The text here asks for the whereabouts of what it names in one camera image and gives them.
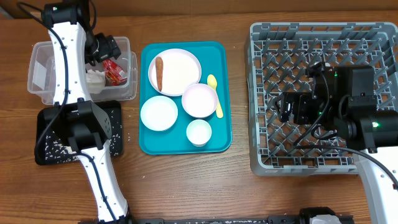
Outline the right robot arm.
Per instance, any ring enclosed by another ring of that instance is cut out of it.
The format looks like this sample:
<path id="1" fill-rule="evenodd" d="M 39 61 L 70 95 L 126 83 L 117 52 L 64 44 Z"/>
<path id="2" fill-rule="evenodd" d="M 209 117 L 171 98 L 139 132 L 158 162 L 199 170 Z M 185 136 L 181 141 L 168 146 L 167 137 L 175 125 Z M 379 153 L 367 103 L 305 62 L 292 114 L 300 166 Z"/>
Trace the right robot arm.
<path id="1" fill-rule="evenodd" d="M 305 70 L 313 80 L 310 93 L 283 92 L 275 109 L 283 123 L 293 118 L 323 127 L 345 140 L 354 155 L 373 223 L 397 223 L 397 111 L 379 110 L 370 65 L 331 67 L 324 62 Z"/>

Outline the white rice pile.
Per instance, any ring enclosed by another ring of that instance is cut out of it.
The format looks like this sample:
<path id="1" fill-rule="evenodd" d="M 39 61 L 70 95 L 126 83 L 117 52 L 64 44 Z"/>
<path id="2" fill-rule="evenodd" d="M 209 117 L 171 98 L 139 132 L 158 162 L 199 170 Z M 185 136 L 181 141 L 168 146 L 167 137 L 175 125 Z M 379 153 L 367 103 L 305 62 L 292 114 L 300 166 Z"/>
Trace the white rice pile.
<path id="1" fill-rule="evenodd" d="M 112 125 L 112 136 L 109 145 L 111 156 L 118 156 L 124 152 L 123 147 L 123 126 L 122 126 L 122 111 L 120 107 L 105 108 L 105 112 L 109 115 L 110 123 Z M 47 164 L 61 164 L 72 161 L 77 161 L 76 156 L 72 156 L 74 152 L 70 146 L 63 146 L 61 140 L 55 136 L 53 131 L 47 131 L 45 138 L 45 145 L 42 146 L 44 150 L 44 161 Z"/>

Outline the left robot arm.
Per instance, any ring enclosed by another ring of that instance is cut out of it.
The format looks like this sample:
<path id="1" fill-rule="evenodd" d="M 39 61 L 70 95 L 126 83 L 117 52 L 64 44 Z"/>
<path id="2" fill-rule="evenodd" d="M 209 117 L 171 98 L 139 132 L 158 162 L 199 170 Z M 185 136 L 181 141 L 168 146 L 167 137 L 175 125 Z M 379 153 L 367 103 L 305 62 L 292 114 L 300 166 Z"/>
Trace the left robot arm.
<path id="1" fill-rule="evenodd" d="M 84 167 L 95 196 L 98 223 L 133 223 L 111 162 L 111 120 L 93 102 L 86 84 L 87 63 L 118 58 L 121 51 L 113 36 L 93 33 L 92 7 L 91 1 L 62 1 L 45 5 L 41 12 L 39 22 L 49 31 L 57 76 L 54 105 L 44 110 L 46 130 L 69 146 L 70 158 Z"/>

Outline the white napkin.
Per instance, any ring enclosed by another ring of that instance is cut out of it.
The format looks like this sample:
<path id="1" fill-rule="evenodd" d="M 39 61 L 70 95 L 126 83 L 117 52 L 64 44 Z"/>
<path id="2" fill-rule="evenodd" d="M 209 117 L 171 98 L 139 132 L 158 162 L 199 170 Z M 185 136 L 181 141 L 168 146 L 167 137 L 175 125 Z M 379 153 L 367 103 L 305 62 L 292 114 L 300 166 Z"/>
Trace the white napkin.
<path id="1" fill-rule="evenodd" d="M 86 84 L 90 94 L 101 93 L 106 84 L 105 72 L 89 69 L 86 72 Z"/>

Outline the small white bowl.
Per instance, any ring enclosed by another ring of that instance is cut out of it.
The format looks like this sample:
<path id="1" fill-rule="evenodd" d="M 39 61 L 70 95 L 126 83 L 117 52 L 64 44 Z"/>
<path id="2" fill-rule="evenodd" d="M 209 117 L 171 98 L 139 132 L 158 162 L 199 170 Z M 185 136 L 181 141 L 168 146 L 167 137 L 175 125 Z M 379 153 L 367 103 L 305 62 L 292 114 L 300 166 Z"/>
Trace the small white bowl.
<path id="1" fill-rule="evenodd" d="M 149 98 L 140 109 L 140 118 L 145 127 L 153 131 L 166 131 L 178 118 L 178 108 L 166 96 Z"/>

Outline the large white plate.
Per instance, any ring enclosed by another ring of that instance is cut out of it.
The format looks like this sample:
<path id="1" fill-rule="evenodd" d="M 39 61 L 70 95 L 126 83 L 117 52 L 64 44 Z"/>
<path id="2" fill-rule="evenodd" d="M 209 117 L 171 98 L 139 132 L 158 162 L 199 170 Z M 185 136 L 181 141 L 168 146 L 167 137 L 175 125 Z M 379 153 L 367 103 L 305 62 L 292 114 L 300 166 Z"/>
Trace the large white plate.
<path id="1" fill-rule="evenodd" d="M 158 90 L 155 59 L 164 63 L 162 91 Z M 157 54 L 148 67 L 147 76 L 152 87 L 166 96 L 182 96 L 192 84 L 200 82 L 201 64 L 191 52 L 184 49 L 167 49 Z"/>

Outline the brown sausage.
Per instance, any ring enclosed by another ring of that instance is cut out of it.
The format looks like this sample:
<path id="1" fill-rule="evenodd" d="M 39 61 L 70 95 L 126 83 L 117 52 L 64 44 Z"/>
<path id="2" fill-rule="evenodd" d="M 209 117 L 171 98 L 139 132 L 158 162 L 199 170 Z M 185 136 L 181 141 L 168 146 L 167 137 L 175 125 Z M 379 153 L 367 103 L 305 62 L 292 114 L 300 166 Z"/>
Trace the brown sausage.
<path id="1" fill-rule="evenodd" d="M 156 59 L 155 59 L 155 70 L 156 70 L 156 78 L 157 78 L 157 87 L 158 87 L 159 91 L 162 91 L 164 63 L 163 63 L 163 60 L 161 57 L 156 57 Z"/>

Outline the large white bowl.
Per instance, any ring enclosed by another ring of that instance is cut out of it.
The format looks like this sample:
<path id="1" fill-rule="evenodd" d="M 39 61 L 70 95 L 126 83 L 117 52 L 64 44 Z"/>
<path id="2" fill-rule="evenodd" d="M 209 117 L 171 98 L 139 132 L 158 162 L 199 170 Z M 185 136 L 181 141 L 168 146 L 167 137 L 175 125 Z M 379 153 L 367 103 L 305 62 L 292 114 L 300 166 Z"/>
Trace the large white bowl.
<path id="1" fill-rule="evenodd" d="M 207 84 L 190 85 L 182 95 L 182 106 L 194 118 L 206 118 L 216 111 L 218 95 Z"/>

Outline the red snack wrapper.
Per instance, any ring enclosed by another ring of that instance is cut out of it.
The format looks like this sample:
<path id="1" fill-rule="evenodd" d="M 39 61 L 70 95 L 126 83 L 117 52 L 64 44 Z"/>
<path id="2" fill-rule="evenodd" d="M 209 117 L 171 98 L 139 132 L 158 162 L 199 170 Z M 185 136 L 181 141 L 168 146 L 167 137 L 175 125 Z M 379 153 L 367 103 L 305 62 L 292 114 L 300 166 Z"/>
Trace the red snack wrapper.
<path id="1" fill-rule="evenodd" d="M 103 61 L 103 67 L 106 78 L 112 86 L 118 86 L 127 80 L 126 72 L 112 60 Z"/>

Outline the white cup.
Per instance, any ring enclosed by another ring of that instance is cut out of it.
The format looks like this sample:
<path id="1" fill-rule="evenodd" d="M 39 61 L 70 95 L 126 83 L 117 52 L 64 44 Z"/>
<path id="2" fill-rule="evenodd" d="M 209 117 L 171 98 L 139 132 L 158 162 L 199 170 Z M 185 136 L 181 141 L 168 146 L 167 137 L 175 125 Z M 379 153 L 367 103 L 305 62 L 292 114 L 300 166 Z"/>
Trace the white cup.
<path id="1" fill-rule="evenodd" d="M 186 135 L 194 146 L 202 147 L 210 140 L 212 129 L 207 121 L 196 119 L 187 126 Z"/>

